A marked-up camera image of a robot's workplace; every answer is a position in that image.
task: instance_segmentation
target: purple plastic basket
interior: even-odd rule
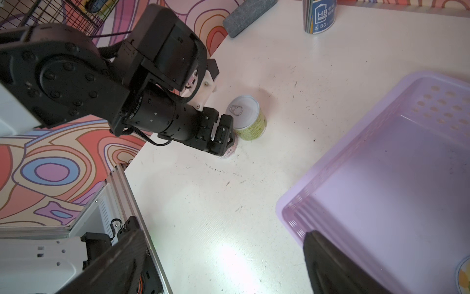
[[[277,202],[393,293],[456,293],[470,254],[470,85],[403,78]]]

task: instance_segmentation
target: can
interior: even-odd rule
[[[470,293],[470,256],[467,256],[457,266],[455,281],[459,294]]]
[[[258,101],[250,95],[235,98],[225,113],[234,118],[234,131],[243,140],[257,139],[266,130],[266,117],[261,112]]]
[[[232,156],[232,154],[235,153],[236,147],[238,145],[238,136],[236,133],[234,133],[233,135],[234,135],[234,144],[232,145],[232,147],[228,148],[227,151],[225,151],[225,154],[223,156],[218,156],[218,158],[227,159],[230,156]]]
[[[329,29],[335,22],[337,0],[302,0],[304,30],[318,34]]]

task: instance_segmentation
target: white table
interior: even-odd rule
[[[279,197],[405,75],[470,80],[470,18],[340,5],[309,35],[301,10],[279,1],[213,56],[206,106],[223,113],[252,95],[268,121],[261,138],[226,160],[147,143],[125,171],[175,293],[311,293]]]

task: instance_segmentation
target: can label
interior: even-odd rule
[[[244,129],[235,129],[235,132],[240,136],[240,138],[246,141],[252,141],[263,134],[266,129],[266,125],[266,117],[260,110],[256,121],[251,126]]]
[[[335,22],[337,0],[310,1],[310,34],[322,32]]]

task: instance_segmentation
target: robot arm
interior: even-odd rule
[[[172,92],[188,88],[195,71],[197,82],[188,97]],[[145,130],[222,156],[234,142],[233,118],[188,104],[201,87],[213,85],[218,73],[199,38],[171,10],[157,5],[146,8],[126,40],[107,48],[96,48],[89,37],[63,24],[0,32],[0,80],[21,104],[24,114],[18,120],[27,119],[29,127],[55,127],[93,114],[106,119],[116,136],[136,132],[151,141]],[[24,131],[24,126],[15,129]]]

